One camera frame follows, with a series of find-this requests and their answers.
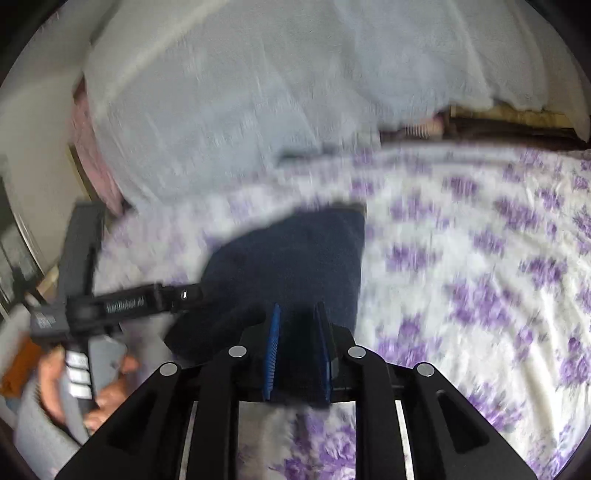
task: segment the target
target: white bedsheet with purple flowers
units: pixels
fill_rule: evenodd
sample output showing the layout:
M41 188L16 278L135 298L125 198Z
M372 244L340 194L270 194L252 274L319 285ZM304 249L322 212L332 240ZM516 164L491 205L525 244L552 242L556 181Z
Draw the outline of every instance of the white bedsheet with purple flowers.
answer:
M96 285L194 281L211 249L242 232L364 199L357 342L395 364L432 362L551 479L591 424L590 180L591 161L525 149L322 158L128 216L105 242ZM127 327L146 375L168 358L158 335L169 321ZM352 479L354 424L352 405L244 404L241 478Z

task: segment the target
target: silver screw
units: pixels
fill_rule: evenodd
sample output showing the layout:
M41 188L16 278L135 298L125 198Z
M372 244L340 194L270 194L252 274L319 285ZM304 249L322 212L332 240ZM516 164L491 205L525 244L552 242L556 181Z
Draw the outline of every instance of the silver screw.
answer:
M424 377L430 377L435 373L435 368L431 364L419 364L417 366L417 372Z
M352 346L349 349L349 356L352 356L353 358L363 358L365 356L365 348L357 345Z
M178 367L175 364L164 364L160 367L160 375L163 377L170 377L174 375L178 370Z
M246 347L242 345L234 345L230 350L228 350L228 354L234 358L240 358L246 355Z

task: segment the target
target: sleeve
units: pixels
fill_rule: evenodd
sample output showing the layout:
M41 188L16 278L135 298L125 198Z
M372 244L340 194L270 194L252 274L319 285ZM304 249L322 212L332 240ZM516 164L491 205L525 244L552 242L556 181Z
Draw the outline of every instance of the sleeve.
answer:
M14 443L40 480L53 480L80 447L41 407L36 377L25 387Z

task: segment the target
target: dark blue cloth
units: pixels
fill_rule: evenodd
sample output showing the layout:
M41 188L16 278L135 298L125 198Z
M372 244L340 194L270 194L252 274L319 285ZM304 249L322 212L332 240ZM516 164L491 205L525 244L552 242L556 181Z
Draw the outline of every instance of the dark blue cloth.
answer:
M181 315L164 341L200 364L236 345L271 314L295 322L323 301L328 320L355 331L365 239L363 213L348 207L300 212L213 253L201 279L202 308Z

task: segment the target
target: beige wall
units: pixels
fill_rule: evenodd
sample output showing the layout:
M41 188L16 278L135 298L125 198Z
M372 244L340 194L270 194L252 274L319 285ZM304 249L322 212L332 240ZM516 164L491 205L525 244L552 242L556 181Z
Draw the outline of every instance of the beige wall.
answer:
M43 267L60 254L74 201L83 195L67 153L72 90L90 35L111 0L70 0L39 32L0 87L0 155Z

